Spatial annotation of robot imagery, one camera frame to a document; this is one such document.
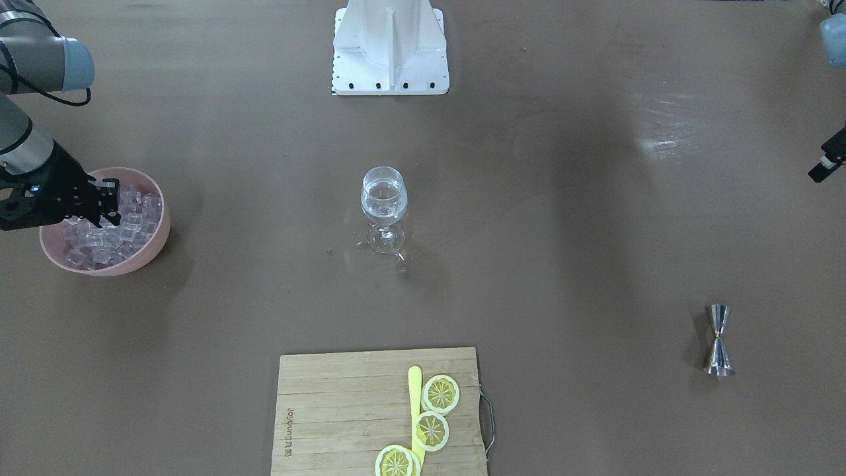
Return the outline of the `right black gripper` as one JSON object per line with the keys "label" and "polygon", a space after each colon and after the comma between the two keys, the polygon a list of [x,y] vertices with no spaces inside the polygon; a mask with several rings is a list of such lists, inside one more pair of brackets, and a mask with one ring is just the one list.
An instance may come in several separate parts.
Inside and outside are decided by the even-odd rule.
{"label": "right black gripper", "polygon": [[2,169],[2,190],[10,194],[1,202],[1,229],[16,230],[55,225],[76,216],[102,228],[105,220],[118,227],[117,178],[94,180],[55,142],[42,166],[23,175]]}

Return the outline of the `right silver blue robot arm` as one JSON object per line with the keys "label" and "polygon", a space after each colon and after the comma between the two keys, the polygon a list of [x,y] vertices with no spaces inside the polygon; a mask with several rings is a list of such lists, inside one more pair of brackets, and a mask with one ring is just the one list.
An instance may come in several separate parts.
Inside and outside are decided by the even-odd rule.
{"label": "right silver blue robot arm", "polygon": [[67,104],[61,91],[90,92],[87,46],[58,33],[32,1],[1,3],[1,226],[16,230],[86,219],[118,225],[119,180],[88,175],[48,132],[11,100],[36,93]]}

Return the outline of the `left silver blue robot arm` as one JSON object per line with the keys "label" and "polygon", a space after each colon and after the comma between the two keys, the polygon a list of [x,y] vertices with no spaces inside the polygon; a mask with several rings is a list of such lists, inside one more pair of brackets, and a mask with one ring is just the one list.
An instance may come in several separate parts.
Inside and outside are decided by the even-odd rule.
{"label": "left silver blue robot arm", "polygon": [[[820,24],[823,49],[827,63],[832,67],[845,66],[845,13],[843,1],[821,1],[829,18]],[[821,159],[808,172],[816,183],[822,183],[845,163],[845,128],[842,127],[827,139],[821,149]]]}

